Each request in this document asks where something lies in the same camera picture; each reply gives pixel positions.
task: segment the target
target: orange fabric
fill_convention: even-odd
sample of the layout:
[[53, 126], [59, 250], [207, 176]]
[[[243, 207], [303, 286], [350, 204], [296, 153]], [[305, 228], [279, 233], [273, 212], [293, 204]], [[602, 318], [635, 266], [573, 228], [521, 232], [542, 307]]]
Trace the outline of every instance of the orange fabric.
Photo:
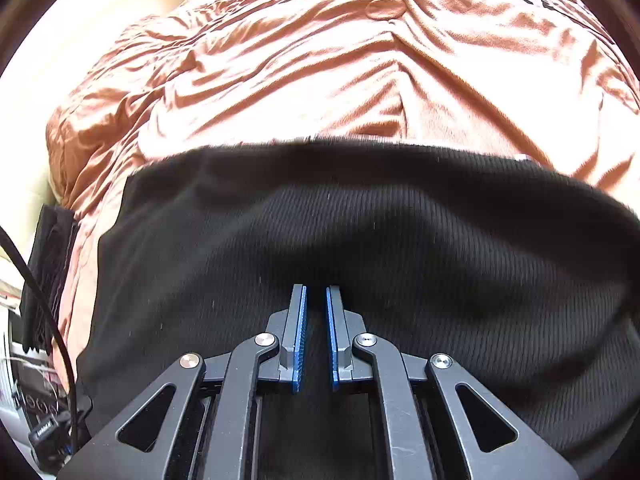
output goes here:
[[129, 27], [47, 127], [52, 180], [80, 221], [60, 307], [72, 360], [126, 177], [191, 148], [369, 137], [525, 153], [640, 209], [638, 80], [579, 0], [545, 1], [556, 10], [186, 0]]

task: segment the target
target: blue rubber strip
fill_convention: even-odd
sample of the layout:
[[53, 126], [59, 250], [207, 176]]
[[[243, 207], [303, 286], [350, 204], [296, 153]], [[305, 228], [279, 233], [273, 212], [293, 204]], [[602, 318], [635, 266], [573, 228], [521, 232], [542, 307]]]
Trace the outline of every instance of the blue rubber strip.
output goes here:
[[291, 383], [293, 393], [300, 391], [302, 374], [305, 363], [305, 339], [306, 339], [306, 286], [302, 287], [300, 294], [300, 309], [298, 310], [298, 323], [296, 325], [296, 338], [293, 343], [293, 374]]
[[338, 391], [340, 386], [340, 377], [338, 376], [338, 340], [335, 336], [334, 306], [331, 302], [331, 289], [326, 288], [326, 324], [329, 336], [329, 352], [331, 359], [331, 384], [334, 392]]

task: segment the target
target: silver screw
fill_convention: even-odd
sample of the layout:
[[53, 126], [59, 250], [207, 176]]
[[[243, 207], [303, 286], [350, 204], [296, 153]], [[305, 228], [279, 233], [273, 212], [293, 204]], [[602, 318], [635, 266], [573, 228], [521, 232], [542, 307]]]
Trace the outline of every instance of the silver screw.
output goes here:
[[373, 346], [378, 342], [378, 338], [373, 334], [365, 332], [356, 336], [356, 343], [360, 346]]
[[269, 332], [262, 332], [255, 337], [255, 343], [258, 346], [271, 346], [276, 342], [276, 336]]
[[200, 358], [196, 354], [185, 354], [180, 358], [182, 368], [195, 368], [199, 362]]
[[453, 364], [453, 359], [446, 354], [436, 354], [431, 357], [431, 363], [436, 368], [444, 370]]

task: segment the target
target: beige cushion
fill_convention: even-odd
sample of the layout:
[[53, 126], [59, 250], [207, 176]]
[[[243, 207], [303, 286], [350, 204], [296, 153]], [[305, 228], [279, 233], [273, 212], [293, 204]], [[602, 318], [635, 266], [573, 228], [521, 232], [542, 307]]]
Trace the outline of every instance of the beige cushion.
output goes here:
[[[40, 207], [54, 201], [45, 144], [52, 111], [127, 25], [168, 13], [182, 1], [57, 0], [0, 76], [0, 225], [25, 259]], [[5, 257], [0, 250], [0, 290], [2, 282], [21, 288]]]

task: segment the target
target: black cable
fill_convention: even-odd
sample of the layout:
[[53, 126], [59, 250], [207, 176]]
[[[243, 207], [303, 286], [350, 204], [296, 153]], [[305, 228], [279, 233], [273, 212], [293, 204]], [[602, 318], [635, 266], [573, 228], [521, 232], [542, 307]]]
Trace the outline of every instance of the black cable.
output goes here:
[[9, 235], [1, 226], [0, 247], [4, 249], [4, 252], [11, 260], [11, 263], [14, 264], [16, 269], [18, 269], [18, 272], [20, 272], [24, 278], [24, 283], [28, 285], [35, 294], [38, 307], [42, 311], [42, 315], [53, 333], [53, 339], [56, 341], [58, 348], [60, 348], [62, 361], [65, 364], [66, 380], [69, 383], [69, 394], [67, 399], [69, 401], [69, 413], [71, 413], [71, 454], [74, 454], [78, 448], [78, 409], [76, 405], [76, 380], [74, 378], [74, 370], [71, 367], [69, 352], [66, 350], [62, 334], [60, 333], [60, 330], [58, 330], [58, 324], [51, 315], [51, 310], [40, 286], [38, 285], [38, 282], [33, 277], [29, 266], [24, 262], [20, 251], [16, 248], [14, 242], [9, 238]]

